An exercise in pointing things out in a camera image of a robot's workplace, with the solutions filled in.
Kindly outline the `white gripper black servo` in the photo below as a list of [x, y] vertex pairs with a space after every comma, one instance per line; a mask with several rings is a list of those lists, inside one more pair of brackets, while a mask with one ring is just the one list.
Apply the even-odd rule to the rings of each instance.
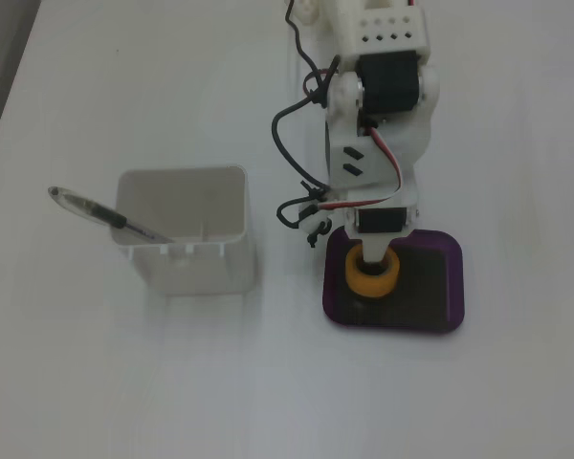
[[393, 238], [408, 235], [415, 228], [418, 201], [417, 185], [405, 184], [381, 203], [342, 211], [349, 237], [362, 240], [365, 263], [381, 263]]

